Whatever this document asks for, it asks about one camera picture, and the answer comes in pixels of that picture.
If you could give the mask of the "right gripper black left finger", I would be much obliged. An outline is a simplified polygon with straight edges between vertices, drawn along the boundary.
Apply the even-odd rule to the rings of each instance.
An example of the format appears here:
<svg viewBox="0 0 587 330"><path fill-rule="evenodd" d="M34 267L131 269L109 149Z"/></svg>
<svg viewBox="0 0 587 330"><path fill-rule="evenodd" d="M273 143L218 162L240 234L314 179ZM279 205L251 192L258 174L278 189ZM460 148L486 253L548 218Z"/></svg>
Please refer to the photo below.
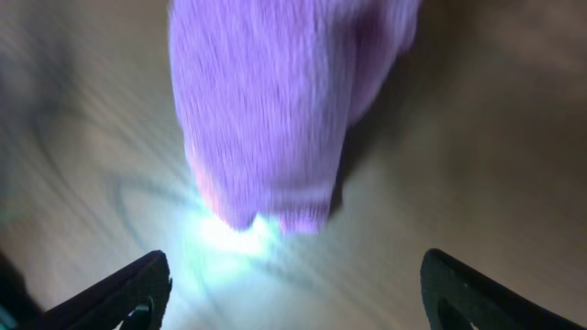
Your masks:
<svg viewBox="0 0 587 330"><path fill-rule="evenodd" d="M166 255L153 250L29 322L27 329L159 330L171 291Z"/></svg>

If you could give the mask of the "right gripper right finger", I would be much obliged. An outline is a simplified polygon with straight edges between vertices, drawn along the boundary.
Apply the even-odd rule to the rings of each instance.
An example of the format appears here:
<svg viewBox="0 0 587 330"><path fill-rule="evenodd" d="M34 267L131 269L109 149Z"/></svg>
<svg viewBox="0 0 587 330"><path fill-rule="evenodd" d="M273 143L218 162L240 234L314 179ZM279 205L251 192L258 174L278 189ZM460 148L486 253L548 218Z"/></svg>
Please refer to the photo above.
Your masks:
<svg viewBox="0 0 587 330"><path fill-rule="evenodd" d="M432 330L585 330L437 248L423 257L420 283Z"/></svg>

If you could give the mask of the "purple cloth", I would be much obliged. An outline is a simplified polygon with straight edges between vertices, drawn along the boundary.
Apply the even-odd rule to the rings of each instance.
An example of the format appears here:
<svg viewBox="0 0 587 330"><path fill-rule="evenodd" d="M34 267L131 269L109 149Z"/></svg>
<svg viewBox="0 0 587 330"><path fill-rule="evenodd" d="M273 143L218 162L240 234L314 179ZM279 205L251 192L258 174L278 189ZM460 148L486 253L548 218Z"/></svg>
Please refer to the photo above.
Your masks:
<svg viewBox="0 0 587 330"><path fill-rule="evenodd" d="M230 227L326 222L345 135L411 46L416 0L174 0L169 49L186 158Z"/></svg>

